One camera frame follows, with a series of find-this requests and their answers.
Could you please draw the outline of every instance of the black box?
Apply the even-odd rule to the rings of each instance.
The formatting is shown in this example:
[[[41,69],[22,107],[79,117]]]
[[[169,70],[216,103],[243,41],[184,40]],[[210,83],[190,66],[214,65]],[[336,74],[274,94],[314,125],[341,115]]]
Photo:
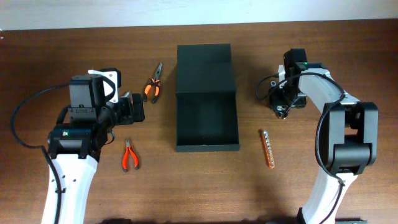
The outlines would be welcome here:
[[[179,45],[177,152],[238,151],[231,46]]]

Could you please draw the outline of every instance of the wood grain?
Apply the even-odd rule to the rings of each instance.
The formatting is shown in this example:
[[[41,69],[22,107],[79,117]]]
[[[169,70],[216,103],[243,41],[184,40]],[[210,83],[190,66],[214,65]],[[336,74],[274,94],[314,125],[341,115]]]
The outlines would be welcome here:
[[[88,195],[85,223],[135,221],[218,222],[295,216],[318,172],[313,145],[320,116],[315,105],[279,120],[255,99],[254,88],[274,73],[290,48],[305,48],[353,96],[379,108],[376,163],[350,187],[337,217],[370,223],[398,220],[398,20],[279,22],[213,26],[124,27],[12,31],[0,40],[0,219],[39,223],[49,169],[40,151],[16,143],[13,109],[29,95],[67,83],[88,69],[122,71],[121,92],[141,93],[163,62],[158,102],[144,105],[146,120],[114,129],[103,148]],[[239,152],[176,153],[175,77],[178,44],[230,43],[238,88]],[[68,89],[32,100],[16,129],[45,144]],[[267,168],[258,129],[269,132],[277,167]],[[124,173],[124,139],[131,138],[141,168]]]

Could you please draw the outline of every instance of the orange-handled pliers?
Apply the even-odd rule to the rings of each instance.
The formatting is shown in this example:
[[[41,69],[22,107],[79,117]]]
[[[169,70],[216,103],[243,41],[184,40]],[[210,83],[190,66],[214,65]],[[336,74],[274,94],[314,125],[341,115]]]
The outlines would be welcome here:
[[[130,145],[130,140],[126,139],[126,152],[124,153],[123,156],[123,161],[122,161],[122,167],[123,167],[123,171],[127,172],[127,163],[129,163],[129,152],[132,156],[132,158],[134,159],[134,168],[138,169],[138,158],[136,156],[136,154],[132,151],[132,147]]]
[[[153,85],[155,85],[156,90],[155,90],[155,97],[152,100],[152,103],[156,103],[157,99],[159,98],[159,93],[160,93],[160,80],[159,80],[159,77],[160,77],[161,71],[162,71],[162,62],[157,67],[157,70],[155,72],[155,77],[151,78],[151,80],[149,80],[149,83],[145,87],[145,90],[144,90],[144,102],[147,101],[149,90],[152,88]]]

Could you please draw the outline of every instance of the black cable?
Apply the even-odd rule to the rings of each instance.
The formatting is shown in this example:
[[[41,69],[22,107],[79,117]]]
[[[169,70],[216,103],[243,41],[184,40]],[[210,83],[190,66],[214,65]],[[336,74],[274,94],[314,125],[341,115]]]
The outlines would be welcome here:
[[[47,161],[47,163],[49,164],[49,166],[50,166],[50,168],[51,168],[51,171],[52,171],[52,173],[53,173],[53,175],[54,175],[54,178],[55,178],[55,182],[57,183],[57,191],[56,191],[56,193],[58,194],[57,209],[56,209],[56,212],[55,212],[55,219],[54,219],[54,223],[55,223],[55,224],[57,224],[58,221],[59,221],[59,219],[60,219],[61,200],[62,200],[61,182],[60,182],[60,178],[59,178],[59,176],[58,176],[57,170],[55,169],[54,164],[52,163],[52,161],[51,161],[49,155],[47,154],[47,151],[45,150],[45,147],[44,147],[43,145],[31,146],[31,145],[26,144],[24,141],[22,141],[22,140],[18,137],[18,135],[17,135],[17,133],[15,132],[15,129],[14,129],[14,120],[15,120],[15,116],[16,116],[18,110],[21,108],[21,106],[24,105],[25,103],[27,103],[29,100],[31,100],[31,99],[33,99],[33,98],[35,98],[35,97],[37,97],[37,96],[39,96],[39,95],[41,95],[41,94],[43,94],[43,93],[45,93],[45,92],[48,92],[48,91],[50,91],[50,90],[56,90],[56,89],[59,89],[59,88],[66,87],[66,86],[68,86],[68,85],[69,85],[69,84],[57,85],[57,86],[48,88],[48,89],[46,89],[46,90],[42,90],[42,91],[40,91],[40,92],[38,92],[38,93],[35,93],[35,94],[33,94],[32,96],[30,96],[30,97],[24,99],[24,101],[22,101],[22,102],[15,108],[14,112],[12,113],[11,120],[10,120],[10,122],[11,122],[11,132],[12,132],[12,135],[14,135],[15,139],[17,140],[17,142],[18,142],[19,144],[21,144],[22,146],[28,148],[28,149],[41,149],[42,152],[43,152],[43,155],[44,155],[44,157],[45,157],[45,160]]]
[[[108,142],[108,143],[104,144],[104,146],[105,146],[105,145],[107,145],[107,144],[111,144],[111,143],[114,141],[114,139],[115,139],[115,136],[114,136],[113,129],[111,130],[111,134],[112,134],[112,140],[111,140],[110,142]]]
[[[339,91],[340,91],[340,93],[341,93],[340,98],[339,98],[338,100],[332,102],[331,104],[329,104],[329,105],[323,110],[323,113],[321,114],[321,117],[320,117],[319,122],[318,122],[317,133],[316,133],[316,136],[315,136],[315,157],[317,158],[317,162],[318,162],[319,166],[320,166],[320,167],[323,169],[323,171],[325,171],[329,176],[336,178],[336,179],[338,180],[338,182],[339,182],[339,189],[338,189],[339,192],[338,192],[338,195],[337,195],[335,204],[333,205],[333,207],[332,207],[330,213],[326,216],[326,218],[324,218],[324,219],[321,221],[321,224],[322,224],[324,221],[326,221],[326,220],[331,216],[331,214],[332,214],[333,211],[335,210],[335,208],[336,208],[336,206],[337,206],[337,203],[338,203],[338,201],[339,201],[339,199],[340,199],[341,193],[342,193],[342,191],[343,191],[343,187],[345,186],[345,184],[344,184],[343,180],[342,180],[340,177],[338,177],[337,175],[331,174],[331,173],[326,169],[326,167],[323,165],[322,159],[321,159],[321,157],[320,157],[320,150],[319,150],[320,129],[321,129],[323,120],[325,119],[326,115],[327,115],[336,105],[338,105],[341,101],[343,101],[343,99],[345,98],[344,89],[343,89],[341,86],[339,86],[339,84],[337,84],[337,82],[335,82],[333,79],[327,77],[326,75],[321,75],[321,74],[315,73],[315,72],[305,72],[305,73],[301,73],[301,74],[298,74],[298,75],[293,75],[293,76],[291,76],[291,77],[288,77],[288,78],[286,78],[286,79],[280,81],[278,84],[276,84],[276,86],[272,87],[272,89],[268,92],[268,94],[267,94],[266,96],[264,96],[263,98],[259,98],[259,97],[258,97],[258,94],[257,94],[259,84],[261,84],[261,82],[263,82],[264,80],[266,80],[267,78],[269,78],[269,77],[265,77],[265,78],[264,78],[263,80],[261,80],[260,83],[257,85],[256,96],[257,96],[257,98],[258,98],[259,100],[263,100],[263,99],[267,98],[270,94],[272,94],[273,92],[275,92],[276,89],[279,88],[280,84],[282,84],[282,83],[284,83],[284,82],[287,82],[287,81],[294,80],[294,79],[296,79],[296,78],[299,78],[299,77],[302,77],[302,76],[305,76],[305,75],[314,75],[314,76],[318,76],[318,77],[324,78],[324,79],[328,80],[330,83],[332,83],[334,86],[336,86],[337,89],[339,89]]]
[[[58,118],[57,118],[57,124],[62,124],[62,123],[63,123],[63,120],[65,119],[65,117],[66,117],[66,115],[67,115],[67,113],[68,113],[69,108],[70,108],[70,105],[64,107],[64,108],[61,110],[61,113],[58,115]]]
[[[285,110],[281,111],[281,113],[284,114],[284,119],[287,117],[287,115],[288,115],[290,109],[292,109],[292,106],[295,104],[295,102],[297,102],[297,100],[300,99],[300,97],[301,97],[301,96],[296,97],[296,98],[292,101],[292,103],[291,103],[290,105],[288,105],[288,107],[286,107]]]
[[[258,100],[263,100],[263,99],[267,98],[267,96],[268,96],[268,94],[264,97],[259,96],[259,88],[260,88],[261,83],[269,78],[278,78],[278,76],[279,76],[279,73],[276,73],[276,74],[270,75],[268,77],[265,77],[261,81],[259,81],[259,83],[257,84],[257,87],[256,87],[256,97]]]

